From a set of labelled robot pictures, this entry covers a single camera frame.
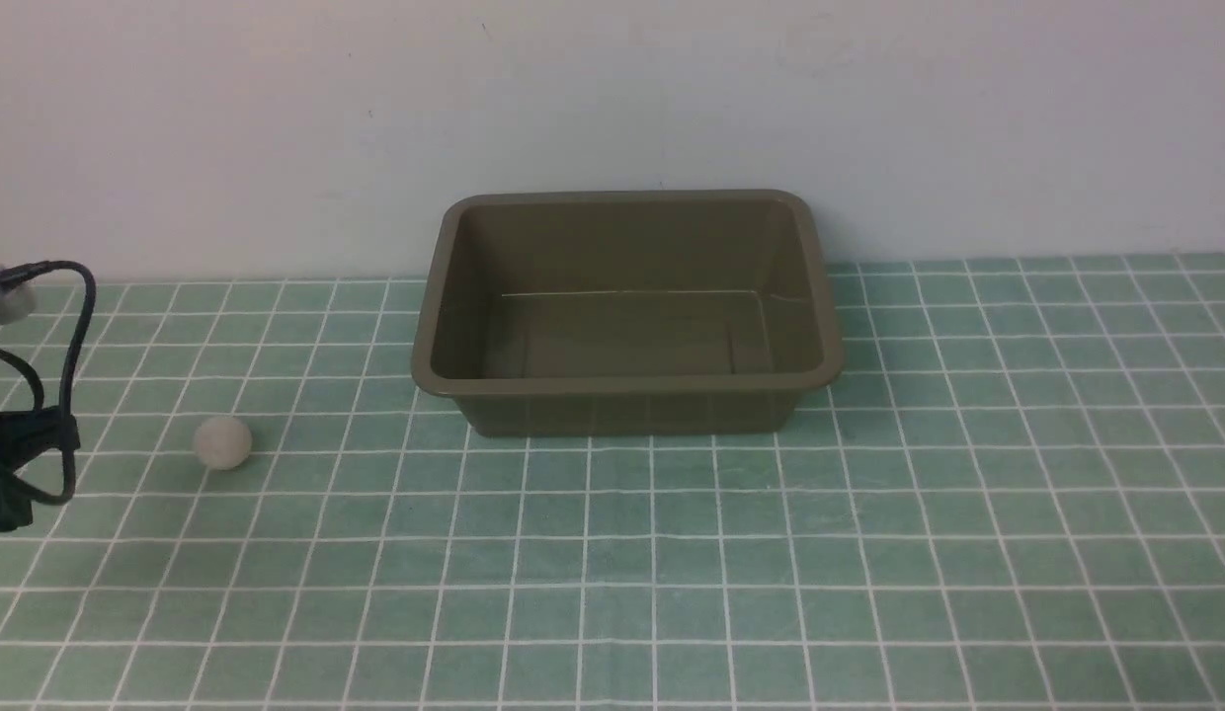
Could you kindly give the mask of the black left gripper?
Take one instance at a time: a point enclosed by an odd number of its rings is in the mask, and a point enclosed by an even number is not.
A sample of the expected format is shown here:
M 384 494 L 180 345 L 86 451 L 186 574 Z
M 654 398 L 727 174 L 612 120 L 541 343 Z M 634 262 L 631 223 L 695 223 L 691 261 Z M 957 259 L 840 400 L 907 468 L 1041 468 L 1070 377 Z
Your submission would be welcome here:
M 76 494 L 81 445 L 78 422 L 69 411 L 0 411 L 0 534 L 34 522 L 32 506 L 65 506 Z M 62 492 L 53 494 L 18 476 L 24 465 L 55 449 L 61 455 Z

